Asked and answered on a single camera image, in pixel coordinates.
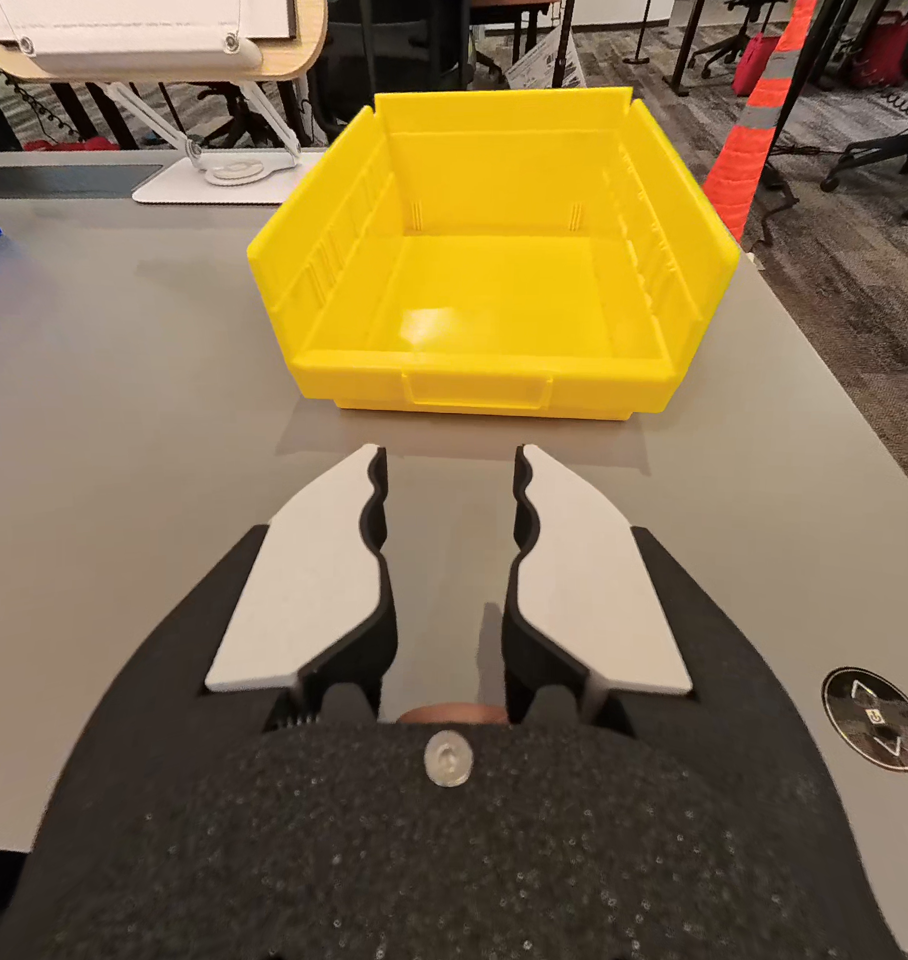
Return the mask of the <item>red box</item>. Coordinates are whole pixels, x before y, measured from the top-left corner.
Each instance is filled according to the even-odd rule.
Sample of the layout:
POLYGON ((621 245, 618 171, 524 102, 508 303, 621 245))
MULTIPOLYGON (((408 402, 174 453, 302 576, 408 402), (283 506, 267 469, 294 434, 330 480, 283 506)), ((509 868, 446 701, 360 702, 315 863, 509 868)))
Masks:
POLYGON ((902 60, 908 46, 908 16, 882 13, 852 62, 848 85, 855 90, 900 88, 906 81, 902 60))
POLYGON ((732 90, 738 98, 747 98, 755 89, 779 41, 779 34, 767 35, 762 31, 748 41, 732 80, 732 90))

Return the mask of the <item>black office chair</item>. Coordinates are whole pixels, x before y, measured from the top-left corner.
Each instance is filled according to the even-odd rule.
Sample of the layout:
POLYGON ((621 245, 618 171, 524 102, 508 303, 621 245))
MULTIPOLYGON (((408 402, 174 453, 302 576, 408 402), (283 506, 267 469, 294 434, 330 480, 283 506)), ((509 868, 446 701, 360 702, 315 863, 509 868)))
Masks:
MULTIPOLYGON (((908 174, 908 132, 894 136, 856 141, 848 144, 838 161, 820 182, 823 193, 831 193, 840 185, 840 175, 882 162, 902 160, 901 174, 908 174)), ((902 218, 908 221, 908 208, 902 218)))
POLYGON ((782 1, 692 2, 684 38, 678 52, 676 78, 681 76, 680 69, 690 71, 698 68, 700 78, 709 80, 717 69, 717 65, 736 66, 755 34, 765 29, 771 22, 773 12, 785 4, 782 1), (732 15, 736 30, 721 39, 697 46, 696 36, 700 29, 700 22, 710 6, 732 15))
POLYGON ((327 32, 308 73, 316 122, 335 140, 379 93, 466 90, 466 1, 330 1, 327 32))

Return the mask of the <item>printed instruction sheet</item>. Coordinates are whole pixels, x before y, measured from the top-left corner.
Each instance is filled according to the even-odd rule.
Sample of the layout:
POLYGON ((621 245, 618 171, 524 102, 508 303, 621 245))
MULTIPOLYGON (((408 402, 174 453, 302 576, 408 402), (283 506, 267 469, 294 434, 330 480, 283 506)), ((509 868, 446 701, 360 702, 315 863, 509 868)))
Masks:
POLYGON ((0 1, 0 42, 28 38, 37 44, 67 34, 96 38, 101 49, 107 45, 101 35, 286 40, 296 29, 291 1, 0 1))

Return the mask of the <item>orange traffic cone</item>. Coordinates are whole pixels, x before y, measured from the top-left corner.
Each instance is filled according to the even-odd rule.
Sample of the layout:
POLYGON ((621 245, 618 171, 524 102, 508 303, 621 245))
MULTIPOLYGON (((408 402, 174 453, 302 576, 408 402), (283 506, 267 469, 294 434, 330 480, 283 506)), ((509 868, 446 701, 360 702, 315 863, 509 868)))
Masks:
POLYGON ((817 4, 816 1, 796 2, 786 29, 702 187, 713 209, 738 242, 748 222, 817 4))

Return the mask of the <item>picture-printed paper sheet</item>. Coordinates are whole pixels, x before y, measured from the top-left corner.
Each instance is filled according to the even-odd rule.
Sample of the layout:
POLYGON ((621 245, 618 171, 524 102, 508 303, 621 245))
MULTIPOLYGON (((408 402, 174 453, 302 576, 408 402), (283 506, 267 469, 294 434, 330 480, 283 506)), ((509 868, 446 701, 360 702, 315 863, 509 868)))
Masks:
MULTIPOLYGON (((510 90, 549 90, 554 87, 557 51, 561 30, 557 27, 523 54, 505 74, 510 90)), ((560 87, 566 90, 588 87, 572 34, 567 36, 564 71, 560 87)))

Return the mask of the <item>round desk control panel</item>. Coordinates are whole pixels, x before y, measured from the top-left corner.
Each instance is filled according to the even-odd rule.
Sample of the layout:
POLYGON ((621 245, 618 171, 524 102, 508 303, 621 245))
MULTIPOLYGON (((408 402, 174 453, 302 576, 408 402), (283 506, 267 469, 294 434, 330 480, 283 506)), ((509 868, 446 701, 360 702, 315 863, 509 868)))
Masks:
POLYGON ((821 703, 833 730, 864 760, 908 773, 908 696, 873 671, 844 666, 824 679, 821 703))

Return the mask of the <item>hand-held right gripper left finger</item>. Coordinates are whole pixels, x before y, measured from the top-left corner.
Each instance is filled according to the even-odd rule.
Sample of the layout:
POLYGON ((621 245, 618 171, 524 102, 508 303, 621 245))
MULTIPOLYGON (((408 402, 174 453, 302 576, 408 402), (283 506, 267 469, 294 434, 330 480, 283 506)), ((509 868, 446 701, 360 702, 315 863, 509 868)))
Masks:
POLYGON ((277 690, 318 716, 355 688, 378 719, 398 649, 383 548, 387 450, 364 444, 320 474, 268 522, 220 645, 207 693, 277 690))

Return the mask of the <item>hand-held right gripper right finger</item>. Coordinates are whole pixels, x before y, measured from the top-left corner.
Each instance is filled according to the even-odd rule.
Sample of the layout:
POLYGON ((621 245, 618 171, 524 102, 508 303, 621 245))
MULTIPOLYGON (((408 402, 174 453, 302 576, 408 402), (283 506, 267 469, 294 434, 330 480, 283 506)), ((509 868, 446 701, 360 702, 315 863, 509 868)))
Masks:
POLYGON ((510 722, 547 687, 567 690, 581 712, 587 702, 589 719, 612 695, 690 695, 690 671, 628 518, 533 443, 516 449, 512 492, 517 554, 503 609, 510 722))

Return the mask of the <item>yellow plastic bin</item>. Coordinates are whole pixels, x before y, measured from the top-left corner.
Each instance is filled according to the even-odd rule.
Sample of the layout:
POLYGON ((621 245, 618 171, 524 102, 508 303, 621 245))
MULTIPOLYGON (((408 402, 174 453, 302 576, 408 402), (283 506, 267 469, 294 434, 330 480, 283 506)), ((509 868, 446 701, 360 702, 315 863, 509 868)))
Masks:
POLYGON ((307 399, 625 421, 667 407, 741 247, 597 87, 379 94, 247 259, 307 399))

